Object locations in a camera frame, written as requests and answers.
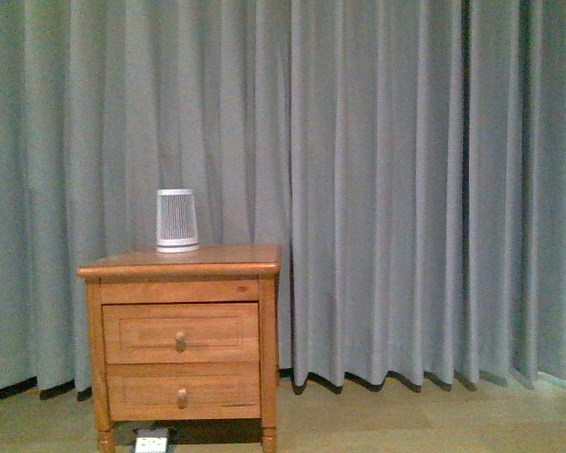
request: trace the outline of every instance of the nightstand leg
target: nightstand leg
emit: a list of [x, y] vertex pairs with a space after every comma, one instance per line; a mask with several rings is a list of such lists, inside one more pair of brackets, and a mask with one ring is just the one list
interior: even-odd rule
[[262, 451], [264, 453], [276, 452], [276, 428], [262, 429]]
[[115, 439], [113, 431], [98, 431], [98, 451], [101, 453], [115, 453]]

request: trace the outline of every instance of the nightstand top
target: nightstand top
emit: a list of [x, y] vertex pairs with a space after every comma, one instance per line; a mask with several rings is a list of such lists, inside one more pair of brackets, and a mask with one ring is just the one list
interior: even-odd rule
[[279, 272], [279, 246], [273, 243], [203, 245], [194, 252], [158, 253], [139, 249], [91, 262], [80, 277], [272, 276]]

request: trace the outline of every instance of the cylindrical speaker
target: cylindrical speaker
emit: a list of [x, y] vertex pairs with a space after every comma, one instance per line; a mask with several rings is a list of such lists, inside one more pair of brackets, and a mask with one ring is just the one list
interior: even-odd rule
[[191, 252], [199, 248], [192, 189], [158, 191], [158, 252]]

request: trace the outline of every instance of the bottom drawer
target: bottom drawer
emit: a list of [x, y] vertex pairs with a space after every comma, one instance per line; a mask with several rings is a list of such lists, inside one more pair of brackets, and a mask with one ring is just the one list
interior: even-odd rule
[[257, 363], [109, 365], [112, 420], [259, 418]]

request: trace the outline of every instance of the curtain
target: curtain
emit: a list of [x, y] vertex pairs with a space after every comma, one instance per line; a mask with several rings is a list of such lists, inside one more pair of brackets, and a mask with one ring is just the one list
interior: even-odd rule
[[291, 7], [294, 377], [566, 379], [566, 2]]
[[82, 264], [283, 245], [281, 368], [566, 379], [566, 0], [0, 2], [0, 389], [91, 385]]
[[0, 389], [90, 387], [75, 271], [155, 246], [157, 189], [195, 190], [203, 244], [289, 242], [289, 14], [278, 0], [0, 2]]

